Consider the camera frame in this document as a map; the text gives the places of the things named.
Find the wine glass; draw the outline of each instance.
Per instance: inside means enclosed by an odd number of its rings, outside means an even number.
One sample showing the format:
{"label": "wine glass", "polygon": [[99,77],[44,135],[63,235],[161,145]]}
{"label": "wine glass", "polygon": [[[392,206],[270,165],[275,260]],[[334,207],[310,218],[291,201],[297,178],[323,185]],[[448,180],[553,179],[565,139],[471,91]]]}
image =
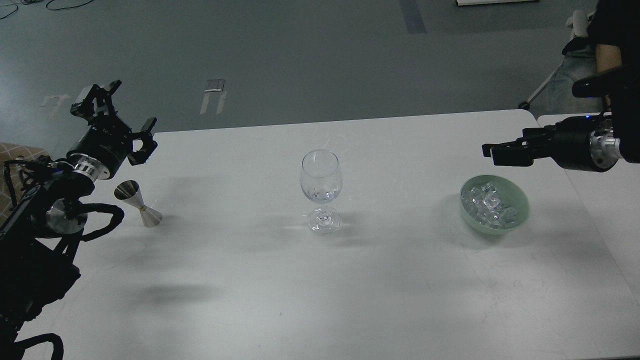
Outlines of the wine glass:
{"label": "wine glass", "polygon": [[[313,150],[302,159],[300,187],[307,198],[326,204],[338,197],[342,189],[342,174],[338,157],[327,150]],[[320,206],[308,217],[309,229],[316,234],[331,233],[340,226],[340,214],[329,207]]]}

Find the white table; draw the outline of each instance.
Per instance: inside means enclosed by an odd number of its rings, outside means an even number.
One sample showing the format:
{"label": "white table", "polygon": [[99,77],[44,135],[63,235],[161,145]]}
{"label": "white table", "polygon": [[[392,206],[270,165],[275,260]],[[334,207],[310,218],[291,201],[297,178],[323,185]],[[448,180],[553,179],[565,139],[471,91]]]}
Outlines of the white table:
{"label": "white table", "polygon": [[[69,360],[638,355],[640,307],[565,172],[482,157],[532,126],[513,110],[158,133],[146,165],[85,202],[117,203],[135,179],[161,225],[122,204],[123,224],[82,244],[83,276],[20,338],[56,332]],[[316,148],[344,177],[328,236],[307,229],[298,183]],[[460,218],[460,186],[484,173],[531,202],[502,238]]]}
{"label": "white table", "polygon": [[[573,115],[545,115],[540,126]],[[567,176],[589,211],[629,287],[640,302],[640,165],[619,160],[604,173],[567,170]]]}

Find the jeans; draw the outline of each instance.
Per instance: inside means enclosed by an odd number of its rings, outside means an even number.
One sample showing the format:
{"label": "jeans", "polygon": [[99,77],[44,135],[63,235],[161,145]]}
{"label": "jeans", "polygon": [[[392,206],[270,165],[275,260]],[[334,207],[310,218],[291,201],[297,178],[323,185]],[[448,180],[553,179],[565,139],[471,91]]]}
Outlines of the jeans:
{"label": "jeans", "polygon": [[567,53],[547,84],[548,114],[599,113],[604,110],[601,97],[578,98],[571,93],[576,80],[596,73],[596,57],[591,46]]}

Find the bowl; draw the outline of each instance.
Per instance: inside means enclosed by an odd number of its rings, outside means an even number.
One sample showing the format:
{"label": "bowl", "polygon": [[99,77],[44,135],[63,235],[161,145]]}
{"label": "bowl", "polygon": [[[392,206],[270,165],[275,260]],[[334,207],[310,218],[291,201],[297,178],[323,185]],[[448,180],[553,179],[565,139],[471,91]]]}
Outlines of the bowl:
{"label": "bowl", "polygon": [[[500,194],[500,199],[502,202],[513,206],[518,214],[515,217],[515,222],[510,225],[510,227],[505,229],[496,229],[494,227],[490,227],[489,225],[484,225],[478,222],[474,217],[469,215],[465,210],[465,203],[462,198],[462,194],[464,192],[471,191],[474,187],[479,188],[480,186],[491,182],[497,192]],[[460,211],[462,212],[462,218],[473,227],[475,230],[489,235],[504,235],[515,229],[518,229],[529,219],[529,214],[531,213],[531,207],[529,205],[529,199],[527,199],[526,194],[522,189],[513,183],[510,180],[507,180],[503,177],[496,175],[479,175],[472,177],[467,180],[467,182],[460,188],[460,194],[458,194],[458,204],[460,205]]]}

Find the stainless steel jigger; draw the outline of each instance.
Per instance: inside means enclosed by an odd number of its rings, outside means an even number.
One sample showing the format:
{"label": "stainless steel jigger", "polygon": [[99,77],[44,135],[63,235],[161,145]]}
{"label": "stainless steel jigger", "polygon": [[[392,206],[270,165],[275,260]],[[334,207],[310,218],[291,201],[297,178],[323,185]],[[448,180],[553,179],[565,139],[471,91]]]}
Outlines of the stainless steel jigger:
{"label": "stainless steel jigger", "polygon": [[113,195],[118,200],[122,200],[127,204],[133,206],[134,208],[140,210],[140,216],[142,217],[142,224],[146,227],[154,227],[157,224],[160,224],[162,221],[162,214],[153,210],[152,208],[145,205],[142,201],[142,193],[140,192],[140,185],[136,181],[127,180],[118,187],[113,192]]}

